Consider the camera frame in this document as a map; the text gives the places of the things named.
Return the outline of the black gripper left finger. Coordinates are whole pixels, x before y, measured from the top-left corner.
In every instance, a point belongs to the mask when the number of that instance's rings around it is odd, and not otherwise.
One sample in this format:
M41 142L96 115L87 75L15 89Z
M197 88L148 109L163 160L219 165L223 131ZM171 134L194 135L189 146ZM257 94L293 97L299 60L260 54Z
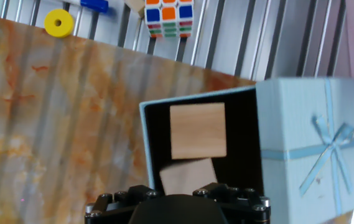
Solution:
M135 185L114 194L103 193L86 205L85 224L129 223L141 203L162 196L164 193L145 185Z

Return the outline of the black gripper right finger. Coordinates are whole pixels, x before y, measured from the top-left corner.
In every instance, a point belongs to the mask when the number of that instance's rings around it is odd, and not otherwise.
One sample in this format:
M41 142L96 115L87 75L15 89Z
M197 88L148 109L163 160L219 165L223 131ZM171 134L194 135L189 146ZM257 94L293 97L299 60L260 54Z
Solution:
M271 202L255 189L240 189L212 182L192 192L220 206L228 223L270 224Z

